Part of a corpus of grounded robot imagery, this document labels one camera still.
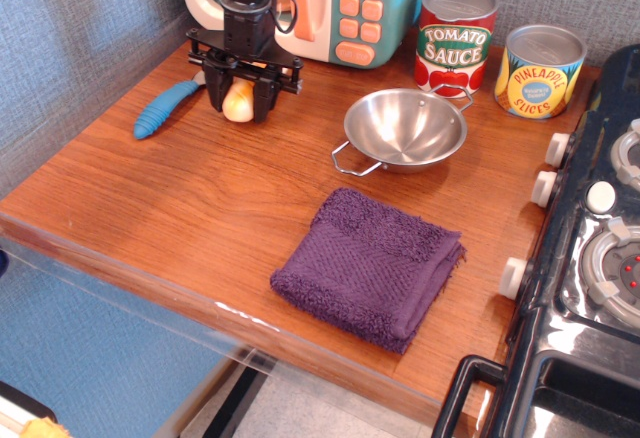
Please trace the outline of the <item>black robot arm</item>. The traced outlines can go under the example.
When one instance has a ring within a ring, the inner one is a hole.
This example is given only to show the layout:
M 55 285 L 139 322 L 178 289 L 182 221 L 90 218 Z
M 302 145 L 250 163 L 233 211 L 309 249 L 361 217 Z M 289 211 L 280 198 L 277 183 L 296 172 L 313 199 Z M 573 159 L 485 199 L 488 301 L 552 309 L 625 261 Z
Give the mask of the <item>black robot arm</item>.
M 231 88 L 242 79 L 253 85 L 252 120 L 265 121 L 282 91 L 301 89 L 303 61 L 283 49 L 275 39 L 281 29 L 277 0 L 218 0 L 222 28 L 206 25 L 187 32 L 189 61 L 200 66 L 212 106 L 223 110 Z

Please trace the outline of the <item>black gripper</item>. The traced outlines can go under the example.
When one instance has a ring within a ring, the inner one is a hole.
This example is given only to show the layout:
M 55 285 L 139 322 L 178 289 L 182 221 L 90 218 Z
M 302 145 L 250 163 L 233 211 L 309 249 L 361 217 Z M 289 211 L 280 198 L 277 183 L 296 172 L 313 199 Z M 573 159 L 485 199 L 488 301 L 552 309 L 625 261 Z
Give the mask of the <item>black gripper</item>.
M 222 0 L 223 28 L 194 28 L 190 59 L 203 65 L 205 86 L 212 107 L 221 112 L 233 84 L 233 75 L 256 81 L 253 89 L 253 120 L 264 122 L 279 92 L 298 94 L 302 88 L 303 61 L 276 41 L 281 30 L 277 1 L 242 4 Z

